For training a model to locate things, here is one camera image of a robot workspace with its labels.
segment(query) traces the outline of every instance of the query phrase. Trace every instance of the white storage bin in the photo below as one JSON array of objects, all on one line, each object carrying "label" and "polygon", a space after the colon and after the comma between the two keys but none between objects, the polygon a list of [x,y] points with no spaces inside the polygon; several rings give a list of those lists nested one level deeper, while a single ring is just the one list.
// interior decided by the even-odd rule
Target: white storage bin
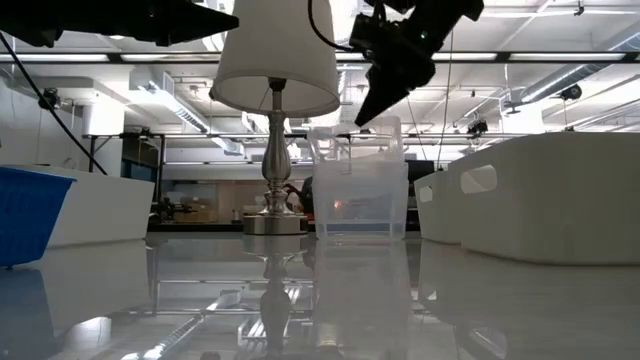
[{"label": "white storage bin", "polygon": [[517,260],[638,264],[639,145],[640,134],[548,133],[456,160],[448,235]]},{"label": "white storage bin", "polygon": [[456,239],[448,236],[447,221],[456,221],[454,215],[449,214],[449,172],[438,171],[414,182],[418,216],[420,217],[420,233],[423,239],[446,244],[459,244]]}]

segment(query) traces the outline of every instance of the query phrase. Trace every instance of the glossy white table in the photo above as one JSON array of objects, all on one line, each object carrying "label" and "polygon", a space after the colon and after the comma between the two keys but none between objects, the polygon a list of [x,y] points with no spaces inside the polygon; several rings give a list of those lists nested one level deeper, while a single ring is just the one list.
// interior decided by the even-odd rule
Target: glossy white table
[{"label": "glossy white table", "polygon": [[639,268],[430,242],[176,237],[3,270],[0,359],[640,358]]}]

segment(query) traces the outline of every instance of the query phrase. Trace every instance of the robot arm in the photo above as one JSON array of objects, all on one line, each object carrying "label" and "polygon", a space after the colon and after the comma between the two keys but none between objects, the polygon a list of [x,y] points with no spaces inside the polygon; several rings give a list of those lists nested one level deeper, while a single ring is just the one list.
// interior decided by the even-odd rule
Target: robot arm
[{"label": "robot arm", "polygon": [[[426,85],[435,75],[431,58],[461,17],[477,21],[483,0],[365,0],[375,7],[373,16],[356,17],[349,44],[373,64],[367,78],[369,93],[356,118],[362,126]],[[384,5],[401,14],[400,22],[386,20]]]}]

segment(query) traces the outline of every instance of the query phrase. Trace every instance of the silver lamp stem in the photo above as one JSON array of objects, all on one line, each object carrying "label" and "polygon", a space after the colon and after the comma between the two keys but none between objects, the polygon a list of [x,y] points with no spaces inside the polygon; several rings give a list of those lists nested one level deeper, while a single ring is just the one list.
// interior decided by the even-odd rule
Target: silver lamp stem
[{"label": "silver lamp stem", "polygon": [[271,86],[273,89],[273,110],[269,113],[269,143],[262,161],[262,176],[268,181],[269,191],[265,194],[267,207],[261,212],[270,215],[291,215],[287,208],[287,193],[283,190],[284,182],[291,175],[291,159],[287,151],[284,138],[284,120],[286,114],[282,110],[282,89],[284,80],[280,86]]}]

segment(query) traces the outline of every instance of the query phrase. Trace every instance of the ventilation duct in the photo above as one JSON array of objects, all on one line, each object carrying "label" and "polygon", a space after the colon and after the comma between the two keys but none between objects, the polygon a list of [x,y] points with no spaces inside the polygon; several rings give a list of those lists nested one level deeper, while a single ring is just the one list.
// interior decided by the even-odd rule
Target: ventilation duct
[{"label": "ventilation duct", "polygon": [[[640,50],[640,23],[601,44],[598,51],[628,52]],[[515,96],[513,105],[533,103],[555,95],[575,83],[611,66],[611,64],[567,65]]]},{"label": "ventilation duct", "polygon": [[[171,110],[178,118],[189,124],[201,133],[223,132],[210,126],[203,120],[195,109],[188,103],[175,96],[175,82],[167,73],[162,73],[162,80],[157,85],[154,82],[153,74],[148,70],[135,69],[129,79],[129,88],[133,91],[141,91],[148,94],[149,101],[162,105]],[[226,155],[244,156],[245,149],[240,143],[230,139],[212,138],[211,141],[220,146]]]}]

